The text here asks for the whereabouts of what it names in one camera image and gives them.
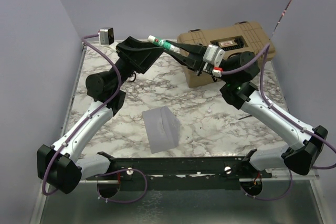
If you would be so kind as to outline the small green white tube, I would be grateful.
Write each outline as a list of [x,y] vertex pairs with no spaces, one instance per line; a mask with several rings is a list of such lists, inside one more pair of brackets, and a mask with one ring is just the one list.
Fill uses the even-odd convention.
[[167,40],[149,35],[147,38],[148,42],[159,46],[161,48],[164,48],[165,50],[172,51],[172,52],[180,52],[180,50],[174,46],[171,42],[168,42]]

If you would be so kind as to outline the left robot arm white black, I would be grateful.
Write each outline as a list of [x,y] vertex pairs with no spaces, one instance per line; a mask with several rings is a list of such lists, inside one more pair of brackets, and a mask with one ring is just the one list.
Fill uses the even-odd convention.
[[37,173],[46,196],[50,195],[46,185],[68,194],[83,179],[99,175],[110,179],[115,175],[116,166],[106,154],[99,153],[90,158],[80,158],[80,155],[101,127],[122,108],[125,100],[122,85],[133,73],[146,73],[164,51],[152,42],[128,37],[117,44],[118,59],[113,62],[89,43],[89,39],[91,36],[85,36],[82,42],[102,56],[111,68],[87,76],[87,95],[93,99],[89,108],[64,136],[50,146],[42,145],[38,149]]

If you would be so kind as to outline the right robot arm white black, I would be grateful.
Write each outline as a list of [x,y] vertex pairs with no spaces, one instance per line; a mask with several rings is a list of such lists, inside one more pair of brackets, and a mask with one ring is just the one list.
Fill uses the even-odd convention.
[[261,121],[278,134],[285,145],[269,150],[252,150],[244,158],[241,171],[254,177],[259,171],[270,168],[288,168],[299,175],[307,175],[320,155],[328,131],[323,126],[313,127],[295,118],[272,102],[262,86],[251,80],[263,75],[259,58],[267,57],[270,44],[258,53],[243,51],[224,59],[225,51],[215,45],[191,45],[169,41],[165,52],[197,75],[206,73],[223,80],[220,89],[226,103]]

